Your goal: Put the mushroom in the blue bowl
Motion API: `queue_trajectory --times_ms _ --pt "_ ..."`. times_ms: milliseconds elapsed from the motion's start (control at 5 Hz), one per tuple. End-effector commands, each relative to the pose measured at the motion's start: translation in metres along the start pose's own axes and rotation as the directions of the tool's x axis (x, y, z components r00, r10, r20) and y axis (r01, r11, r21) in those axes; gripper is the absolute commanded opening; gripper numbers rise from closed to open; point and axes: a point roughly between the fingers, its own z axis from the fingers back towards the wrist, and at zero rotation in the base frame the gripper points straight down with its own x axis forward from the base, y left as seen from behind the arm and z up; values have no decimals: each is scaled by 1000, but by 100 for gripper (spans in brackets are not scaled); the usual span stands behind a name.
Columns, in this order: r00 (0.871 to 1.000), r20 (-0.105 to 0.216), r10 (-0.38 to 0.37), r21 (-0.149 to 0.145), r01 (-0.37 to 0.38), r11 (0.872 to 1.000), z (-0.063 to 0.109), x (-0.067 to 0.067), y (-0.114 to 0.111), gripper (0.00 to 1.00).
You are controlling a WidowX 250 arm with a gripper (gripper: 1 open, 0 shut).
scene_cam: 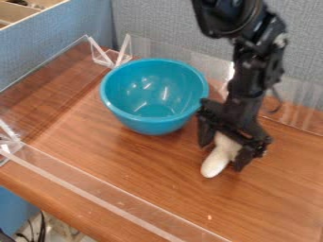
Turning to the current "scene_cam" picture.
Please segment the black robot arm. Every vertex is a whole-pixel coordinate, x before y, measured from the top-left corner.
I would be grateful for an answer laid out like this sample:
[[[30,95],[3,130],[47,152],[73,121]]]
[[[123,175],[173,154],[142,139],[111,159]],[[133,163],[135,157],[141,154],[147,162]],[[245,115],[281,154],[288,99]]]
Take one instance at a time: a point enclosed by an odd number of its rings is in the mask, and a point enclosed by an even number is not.
[[[197,143],[214,148],[200,173],[213,178],[232,165],[240,171],[265,154],[272,138],[257,122],[265,91],[284,74],[286,25],[264,0],[192,0],[196,22],[209,38],[226,38],[234,46],[234,74],[225,100],[200,100]]]

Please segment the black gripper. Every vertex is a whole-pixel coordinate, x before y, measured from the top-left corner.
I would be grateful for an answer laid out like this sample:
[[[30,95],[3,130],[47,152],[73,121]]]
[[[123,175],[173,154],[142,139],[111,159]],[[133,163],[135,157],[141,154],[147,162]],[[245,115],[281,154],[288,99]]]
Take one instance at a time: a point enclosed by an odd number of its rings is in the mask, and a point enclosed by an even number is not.
[[[222,103],[209,98],[200,99],[197,118],[197,144],[205,147],[221,131],[242,147],[233,160],[233,169],[242,168],[265,154],[272,138],[257,122],[264,94],[254,96],[229,95]]]

